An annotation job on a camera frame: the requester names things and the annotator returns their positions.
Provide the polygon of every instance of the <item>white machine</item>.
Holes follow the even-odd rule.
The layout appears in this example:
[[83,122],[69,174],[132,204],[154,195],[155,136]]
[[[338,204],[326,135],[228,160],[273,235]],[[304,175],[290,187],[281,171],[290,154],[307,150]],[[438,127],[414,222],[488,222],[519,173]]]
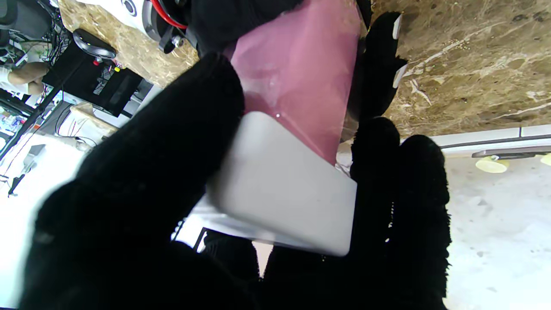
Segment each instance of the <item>white machine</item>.
[[183,44],[185,37],[183,30],[187,26],[181,24],[181,20],[177,21],[178,6],[174,0],[77,1],[101,6],[123,24],[136,28],[152,40],[159,42],[159,47],[165,53]]

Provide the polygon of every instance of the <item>black cable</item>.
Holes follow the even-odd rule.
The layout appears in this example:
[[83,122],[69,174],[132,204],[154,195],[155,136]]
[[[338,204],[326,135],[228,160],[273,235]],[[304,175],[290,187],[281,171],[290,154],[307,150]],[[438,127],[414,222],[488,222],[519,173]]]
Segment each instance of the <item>black cable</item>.
[[83,140],[83,139],[87,139],[87,140],[90,140],[90,141],[92,141],[92,143],[94,144],[94,146],[93,146],[93,147],[96,147],[96,146],[98,146],[98,144],[97,144],[97,143],[96,143],[96,142],[95,142],[94,140],[92,140],[92,139],[90,139],[90,138],[86,138],[86,137],[81,137],[81,136],[74,136],[73,138],[75,138],[75,139],[76,139],[77,141],[80,141],[80,140],[82,140],[83,142],[84,142],[84,140]]
[[207,229],[204,227],[201,229],[201,233],[199,234],[199,237],[197,237],[197,241],[195,241],[195,245],[193,246],[194,252],[197,252],[197,250],[199,249],[199,245],[201,244],[201,240],[203,240],[203,235],[206,231]]
[[39,127],[37,127],[35,129],[35,131],[30,135],[30,137],[27,139],[27,141],[23,144],[23,146],[19,149],[19,151],[17,152],[17,154],[15,154],[15,156],[12,158],[12,161],[9,162],[9,165],[8,167],[6,168],[6,171],[4,171],[4,174],[8,173],[8,170],[9,168],[12,166],[13,162],[15,161],[15,159],[17,158],[17,156],[19,156],[19,153],[21,153],[21,151],[25,148],[25,146],[27,145],[27,143],[29,143],[29,141],[31,140],[31,138],[34,136],[34,134],[38,131]]
[[182,219],[182,221],[180,222],[180,226],[178,226],[178,230],[176,231],[176,234],[174,235],[174,238],[172,239],[172,241],[175,241],[176,240],[176,237],[178,237],[178,234],[180,233],[180,230],[182,230],[182,226],[183,226],[183,223],[185,222],[185,218]]

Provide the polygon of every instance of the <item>marble countertop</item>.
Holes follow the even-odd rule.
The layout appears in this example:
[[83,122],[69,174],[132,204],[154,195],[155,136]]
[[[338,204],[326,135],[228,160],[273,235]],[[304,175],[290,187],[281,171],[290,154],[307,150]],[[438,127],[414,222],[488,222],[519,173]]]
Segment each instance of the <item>marble countertop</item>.
[[[551,11],[544,0],[376,0],[403,12],[398,53],[409,60],[387,117],[402,136],[551,124]],[[165,87],[197,61],[186,43],[165,55],[98,6],[60,0],[65,26],[111,44],[117,60]],[[343,139],[355,131],[347,118]]]

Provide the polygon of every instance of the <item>wire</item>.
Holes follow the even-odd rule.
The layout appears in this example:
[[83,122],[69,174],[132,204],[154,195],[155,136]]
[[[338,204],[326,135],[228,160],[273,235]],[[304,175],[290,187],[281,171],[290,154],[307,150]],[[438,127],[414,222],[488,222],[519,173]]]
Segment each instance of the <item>wire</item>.
[[92,140],[92,139],[90,139],[90,138],[86,138],[86,137],[74,137],[74,138],[75,138],[77,141],[82,141],[82,142],[84,142],[83,139],[87,139],[87,140],[92,141],[92,143],[94,144],[93,147],[98,146],[98,144],[97,144],[94,140]]
[[182,230],[182,226],[183,226],[183,223],[185,221],[186,221],[186,219],[183,218],[182,221],[180,222],[180,226],[178,226],[178,230],[176,231],[176,234],[174,235],[174,238],[172,239],[173,242],[176,240],[176,237],[178,237],[178,234],[180,233],[180,230]]
[[177,21],[173,20],[166,12],[163,10],[163,7],[159,3],[159,0],[151,0],[151,3],[153,4],[153,7],[155,8],[155,11],[159,13],[159,16],[165,20],[165,22],[169,23],[169,25],[174,26],[176,28],[180,29],[187,29],[186,25],[182,25],[178,23]]
[[38,131],[39,128],[40,128],[40,127],[37,127],[37,128],[35,129],[35,131],[34,131],[33,133],[31,133],[30,137],[27,139],[27,141],[25,141],[25,144],[23,144],[23,146],[19,149],[19,151],[17,152],[17,154],[15,154],[15,156],[12,158],[12,161],[9,162],[9,165],[8,165],[8,167],[6,168],[6,171],[4,171],[3,174],[8,173],[8,170],[9,170],[9,168],[12,166],[14,160],[17,158],[17,156],[19,155],[19,153],[21,153],[21,151],[25,148],[25,146],[27,145],[27,143],[29,143],[29,141],[30,141],[31,138],[34,136],[34,134]]

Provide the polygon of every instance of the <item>person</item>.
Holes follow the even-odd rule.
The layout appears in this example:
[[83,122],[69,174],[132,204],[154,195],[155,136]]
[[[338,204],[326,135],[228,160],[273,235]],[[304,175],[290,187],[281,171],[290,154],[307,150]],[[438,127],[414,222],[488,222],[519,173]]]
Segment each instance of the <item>person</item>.
[[45,62],[29,62],[15,69],[1,66],[0,88],[27,95],[40,95],[44,91],[42,77],[47,72],[48,64]]
[[[400,145],[381,111],[396,93],[403,61],[365,53],[348,255],[274,247],[260,278],[247,239],[209,231],[201,253],[171,240],[220,168],[245,109],[230,61],[207,54],[96,146],[44,202],[19,309],[445,309],[451,239],[444,157],[425,136]],[[385,73],[375,79],[373,70]]]

